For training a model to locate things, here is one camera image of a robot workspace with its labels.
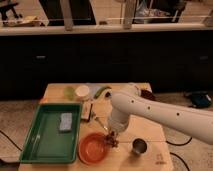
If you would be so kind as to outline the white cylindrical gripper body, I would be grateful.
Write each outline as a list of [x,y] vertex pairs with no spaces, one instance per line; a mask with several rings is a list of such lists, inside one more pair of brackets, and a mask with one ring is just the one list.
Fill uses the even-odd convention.
[[128,128],[129,120],[129,114],[113,109],[108,117],[109,130],[116,133],[124,132]]

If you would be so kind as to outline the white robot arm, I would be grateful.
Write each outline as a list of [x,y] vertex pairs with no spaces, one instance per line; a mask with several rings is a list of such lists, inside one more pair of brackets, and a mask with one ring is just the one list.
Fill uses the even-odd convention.
[[108,117],[111,131],[124,132],[131,115],[151,121],[190,135],[213,145],[213,112],[148,100],[134,83],[111,92],[112,111]]

